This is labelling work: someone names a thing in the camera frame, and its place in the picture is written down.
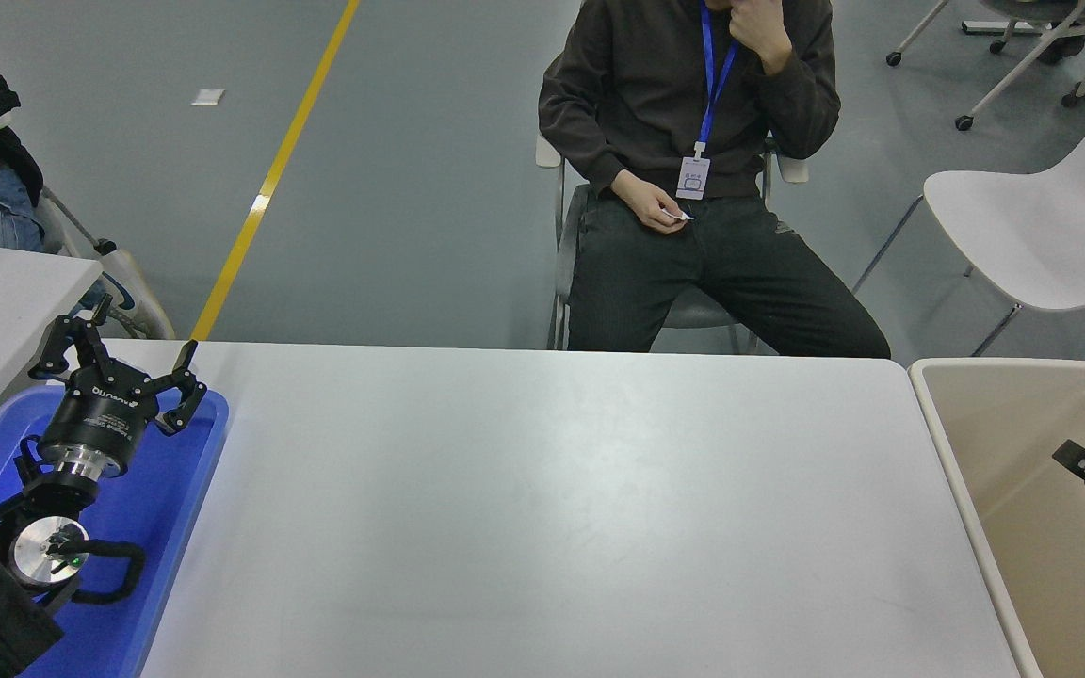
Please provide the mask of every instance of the id badge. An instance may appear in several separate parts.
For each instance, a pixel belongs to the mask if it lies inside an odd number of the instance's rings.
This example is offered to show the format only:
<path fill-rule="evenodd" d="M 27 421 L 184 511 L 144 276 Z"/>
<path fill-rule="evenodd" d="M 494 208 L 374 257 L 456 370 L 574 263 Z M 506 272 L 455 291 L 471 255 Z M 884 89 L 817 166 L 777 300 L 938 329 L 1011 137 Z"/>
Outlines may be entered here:
<path fill-rule="evenodd" d="M 705 182 L 711 178 L 711 161 L 685 158 L 681 161 L 680 179 L 676 181 L 676 196 L 701 201 L 705 196 Z"/>

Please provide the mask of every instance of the black pants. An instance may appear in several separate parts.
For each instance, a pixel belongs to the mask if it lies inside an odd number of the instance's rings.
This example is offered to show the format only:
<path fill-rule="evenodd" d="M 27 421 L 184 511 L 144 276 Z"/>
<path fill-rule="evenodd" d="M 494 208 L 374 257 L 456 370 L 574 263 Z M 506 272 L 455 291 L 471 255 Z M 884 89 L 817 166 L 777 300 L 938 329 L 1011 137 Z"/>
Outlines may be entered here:
<path fill-rule="evenodd" d="M 646 228 L 616 197 L 580 219 L 567 347 L 647 351 L 689 284 L 781 355 L 888 359 L 882 331 L 847 286 L 758 197 L 680 201 L 693 220 Z"/>

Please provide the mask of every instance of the blue tray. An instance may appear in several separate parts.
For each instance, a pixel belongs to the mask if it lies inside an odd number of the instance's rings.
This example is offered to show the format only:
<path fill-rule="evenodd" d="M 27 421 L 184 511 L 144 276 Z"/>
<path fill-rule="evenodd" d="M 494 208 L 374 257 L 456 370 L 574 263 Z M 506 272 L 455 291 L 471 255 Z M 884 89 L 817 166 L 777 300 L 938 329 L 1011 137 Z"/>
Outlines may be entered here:
<path fill-rule="evenodd" d="M 11 462 L 18 442 L 44 431 L 63 395 L 61 386 L 38 386 L 0 409 L 0 502 L 21 489 Z M 176 392 L 159 395 L 162 409 L 174 407 L 177 397 Z M 228 412 L 224 397 L 208 391 L 186 430 L 167 438 L 150 425 L 128 473 L 100 481 L 99 499 L 82 512 L 79 523 L 91 538 L 142 546 L 145 572 L 124 601 L 63 606 L 56 623 L 64 639 L 25 670 L 26 678 L 133 678 L 141 673 L 225 445 Z M 124 562 L 91 558 L 82 567 L 82 588 L 110 591 L 124 574 Z"/>

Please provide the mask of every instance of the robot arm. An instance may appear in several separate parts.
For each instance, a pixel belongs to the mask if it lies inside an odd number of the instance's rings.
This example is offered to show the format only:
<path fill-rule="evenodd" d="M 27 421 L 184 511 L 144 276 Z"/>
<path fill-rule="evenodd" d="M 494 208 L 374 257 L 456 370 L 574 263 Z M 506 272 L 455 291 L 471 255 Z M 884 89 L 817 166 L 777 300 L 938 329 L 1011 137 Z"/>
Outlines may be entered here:
<path fill-rule="evenodd" d="M 99 338 L 105 297 L 93 318 L 58 317 L 49 325 L 34 379 L 65 383 L 65 395 L 42 435 L 18 444 L 14 460 L 22 489 L 0 503 L 0 677 L 12 677 L 48 651 L 63 631 L 53 615 L 66 602 L 108 604 L 129 596 L 145 566 L 137 545 L 91 538 L 78 523 L 93 504 L 99 483 L 128 472 L 150 422 L 173 435 L 186 428 L 206 386 L 190 372 L 195 342 L 189 342 L 165 376 L 112 359 Z M 78 369 L 68 376 L 69 347 Z M 178 405 L 159 411 L 156 396 L 181 392 Z M 39 459 L 29 444 L 35 444 Z M 78 571 L 90 558 L 127 559 L 115 591 L 82 591 Z"/>

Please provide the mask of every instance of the dark sweater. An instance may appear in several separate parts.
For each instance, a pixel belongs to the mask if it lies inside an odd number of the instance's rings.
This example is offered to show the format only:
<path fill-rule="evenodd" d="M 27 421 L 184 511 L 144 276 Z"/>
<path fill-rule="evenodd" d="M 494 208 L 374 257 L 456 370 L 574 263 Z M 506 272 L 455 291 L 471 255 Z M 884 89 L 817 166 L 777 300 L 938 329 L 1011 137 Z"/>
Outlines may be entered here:
<path fill-rule="evenodd" d="M 622 170 L 675 193 L 693 154 L 706 93 L 702 0 L 586 0 L 563 53 L 542 78 L 539 129 L 597 192 Z M 808 158 L 839 119 L 830 0 L 784 0 L 793 56 L 766 76 L 740 47 L 715 108 L 706 197 L 754 196 L 768 132 Z M 727 53 L 729 11 L 712 12 L 715 61 Z"/>

